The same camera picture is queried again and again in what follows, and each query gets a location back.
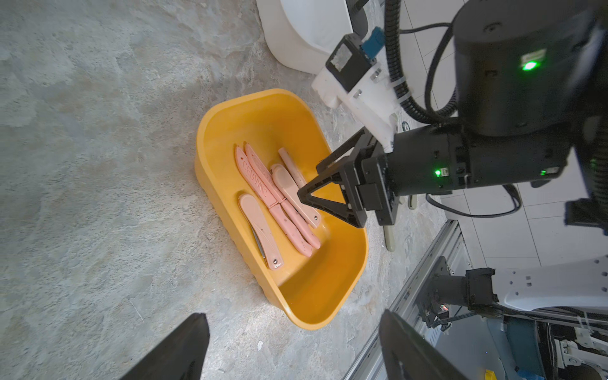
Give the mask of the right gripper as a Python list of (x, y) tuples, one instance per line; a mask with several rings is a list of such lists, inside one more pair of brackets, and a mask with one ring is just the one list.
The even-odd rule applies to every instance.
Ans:
[[(527, 135), (481, 136), (458, 125), (427, 126), (395, 136), (394, 150), (364, 165), (372, 178), (362, 187), (364, 206), (357, 193), (359, 179), (353, 168), (330, 168), (342, 158), (370, 158), (378, 145), (367, 128), (359, 129), (317, 166), (318, 176), (298, 191), (300, 201), (356, 228), (364, 228), (368, 210), (378, 224), (396, 222), (397, 200), (402, 196), (443, 195), (454, 190), (501, 186), (511, 198), (512, 215), (521, 209), (515, 186), (540, 184), (559, 177), (573, 145), (566, 123)], [(341, 200), (315, 196), (336, 185)]]

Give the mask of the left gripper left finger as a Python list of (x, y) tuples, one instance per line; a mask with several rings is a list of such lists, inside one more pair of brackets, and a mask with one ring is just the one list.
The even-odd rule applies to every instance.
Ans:
[(206, 314), (193, 313), (122, 379), (199, 380), (209, 341)]

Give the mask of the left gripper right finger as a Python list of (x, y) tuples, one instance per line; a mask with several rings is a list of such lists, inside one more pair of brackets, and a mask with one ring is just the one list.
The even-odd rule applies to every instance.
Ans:
[(466, 377), (397, 313), (385, 310), (379, 337), (389, 379), (456, 380)]

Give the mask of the long pink ceramic knife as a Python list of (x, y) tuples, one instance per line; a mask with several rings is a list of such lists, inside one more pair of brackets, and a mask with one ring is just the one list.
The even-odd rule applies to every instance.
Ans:
[(249, 144), (245, 148), (235, 148), (238, 170), (250, 188), (269, 210), (270, 215), (288, 237), (296, 250), (305, 257), (311, 257), (321, 246), (319, 239), (307, 226), (307, 222), (274, 185), (269, 170), (261, 162)]

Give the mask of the yellow plastic storage box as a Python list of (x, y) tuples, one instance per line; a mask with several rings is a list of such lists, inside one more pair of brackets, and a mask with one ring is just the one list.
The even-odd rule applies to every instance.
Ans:
[(367, 233), (322, 212), (319, 227), (313, 229), (321, 247), (307, 258), (264, 209), (284, 259), (281, 268), (270, 269), (237, 203), (243, 193), (253, 193), (235, 161), (237, 147), (245, 143), (266, 166), (279, 164), (279, 150), (285, 149), (309, 181), (331, 150), (308, 105), (294, 93), (274, 89), (212, 107), (200, 122), (194, 161), (200, 186), (269, 302), (300, 328), (321, 329), (336, 316), (364, 272)]

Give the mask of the pink fruit knife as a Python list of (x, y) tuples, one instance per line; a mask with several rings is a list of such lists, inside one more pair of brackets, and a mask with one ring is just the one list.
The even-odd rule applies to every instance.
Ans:
[(283, 258), (256, 198), (243, 193), (238, 198), (238, 204), (250, 223), (262, 256), (267, 261), (267, 266), (270, 270), (279, 269), (283, 266)]

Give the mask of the white plastic storage box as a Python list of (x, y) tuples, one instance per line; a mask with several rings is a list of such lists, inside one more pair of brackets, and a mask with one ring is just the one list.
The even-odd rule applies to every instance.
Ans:
[(272, 55), (283, 66), (318, 74), (343, 36), (369, 28), (365, 1), (257, 0)]

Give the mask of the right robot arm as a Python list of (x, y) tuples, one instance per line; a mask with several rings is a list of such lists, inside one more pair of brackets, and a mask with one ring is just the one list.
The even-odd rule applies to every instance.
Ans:
[(393, 225), (397, 204), (429, 204), (454, 190), (516, 189), (562, 175), (577, 153), (587, 196), (565, 204), (565, 223), (607, 227), (607, 4), (469, 1), (451, 22), (413, 99), (400, 49), (401, 4), (363, 40), (342, 37), (313, 86), (329, 107), (363, 124), (317, 167), (299, 199), (361, 228), (367, 212)]

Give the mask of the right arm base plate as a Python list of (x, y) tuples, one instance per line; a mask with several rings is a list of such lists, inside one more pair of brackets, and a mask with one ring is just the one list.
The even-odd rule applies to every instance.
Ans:
[(472, 269), (464, 276), (453, 275), (445, 257), (434, 264), (416, 298), (419, 315), (429, 329), (480, 315), (501, 315), (498, 297), (492, 288), (494, 269)]

